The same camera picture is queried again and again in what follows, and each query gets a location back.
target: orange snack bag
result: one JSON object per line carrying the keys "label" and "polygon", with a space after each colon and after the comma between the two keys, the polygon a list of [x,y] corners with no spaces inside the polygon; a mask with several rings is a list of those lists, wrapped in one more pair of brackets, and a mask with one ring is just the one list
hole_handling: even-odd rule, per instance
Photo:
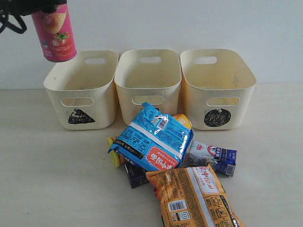
{"label": "orange snack bag", "polygon": [[243,227],[210,165],[146,173],[164,227]]}

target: bin handle hole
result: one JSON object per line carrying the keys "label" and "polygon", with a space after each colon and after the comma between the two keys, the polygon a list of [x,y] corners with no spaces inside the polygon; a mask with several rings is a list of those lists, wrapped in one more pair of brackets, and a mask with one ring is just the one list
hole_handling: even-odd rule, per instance
{"label": "bin handle hole", "polygon": [[141,63],[160,63],[162,61],[161,57],[141,57]]}
{"label": "bin handle hole", "polygon": [[195,64],[196,65],[216,64],[217,60],[218,59],[215,56],[196,58]]}
{"label": "bin handle hole", "polygon": [[238,104],[239,97],[214,97],[206,101],[208,106],[233,106]]}
{"label": "bin handle hole", "polygon": [[63,98],[61,103],[65,107],[89,107],[94,104],[92,98]]}
{"label": "bin handle hole", "polygon": [[164,102],[164,98],[162,96],[135,96],[132,102],[135,105],[142,105],[145,102],[151,105],[161,105]]}
{"label": "bin handle hole", "polygon": [[85,64],[88,64],[88,65],[97,65],[97,64],[104,64],[105,59],[104,58],[85,58],[84,62],[85,62]]}

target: barcode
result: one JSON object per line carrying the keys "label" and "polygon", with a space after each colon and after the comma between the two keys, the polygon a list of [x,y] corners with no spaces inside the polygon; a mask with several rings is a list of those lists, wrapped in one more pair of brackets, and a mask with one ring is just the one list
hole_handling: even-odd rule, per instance
{"label": "barcode", "polygon": [[162,120],[160,121],[158,128],[161,130],[164,130],[166,125],[167,125],[168,120],[165,118],[162,118]]}
{"label": "barcode", "polygon": [[225,174],[228,175],[228,176],[232,176],[234,171],[235,171],[235,166],[232,166],[232,165],[228,164]]}
{"label": "barcode", "polygon": [[176,211],[176,210],[182,210],[186,209],[186,203],[185,200],[179,200],[179,201],[174,201],[169,203],[169,209],[170,211]]}

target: pink can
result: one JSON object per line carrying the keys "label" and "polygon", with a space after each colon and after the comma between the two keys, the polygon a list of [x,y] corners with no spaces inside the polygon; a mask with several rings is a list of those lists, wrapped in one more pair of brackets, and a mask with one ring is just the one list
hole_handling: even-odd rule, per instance
{"label": "pink can", "polygon": [[55,13],[33,13],[32,18],[47,60],[68,61],[76,55],[67,4],[58,5]]}

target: white wall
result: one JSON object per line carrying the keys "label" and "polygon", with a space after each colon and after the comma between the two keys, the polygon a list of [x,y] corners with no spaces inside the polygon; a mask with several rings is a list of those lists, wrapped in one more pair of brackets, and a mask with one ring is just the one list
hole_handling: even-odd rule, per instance
{"label": "white wall", "polygon": [[[78,50],[226,48],[258,82],[303,81],[301,0],[70,0]],[[0,34],[0,89],[43,88],[54,65],[28,31]]]}

